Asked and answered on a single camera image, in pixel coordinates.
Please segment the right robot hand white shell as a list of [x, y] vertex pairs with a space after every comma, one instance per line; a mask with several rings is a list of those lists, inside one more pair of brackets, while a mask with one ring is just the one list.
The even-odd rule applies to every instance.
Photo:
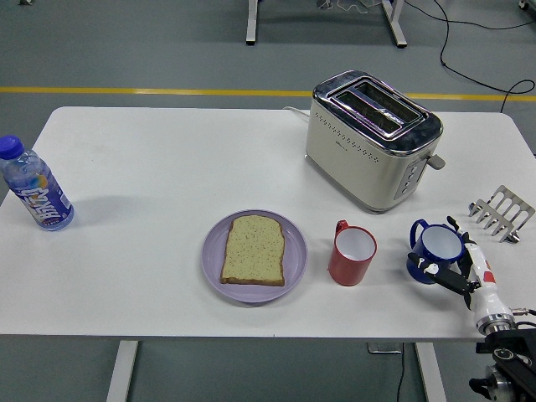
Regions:
[[513, 312], [498, 294], [481, 247], [451, 216], [446, 224], [423, 219], [412, 224], [406, 269], [418, 282], [435, 283], [462, 296], [479, 333], [514, 328]]

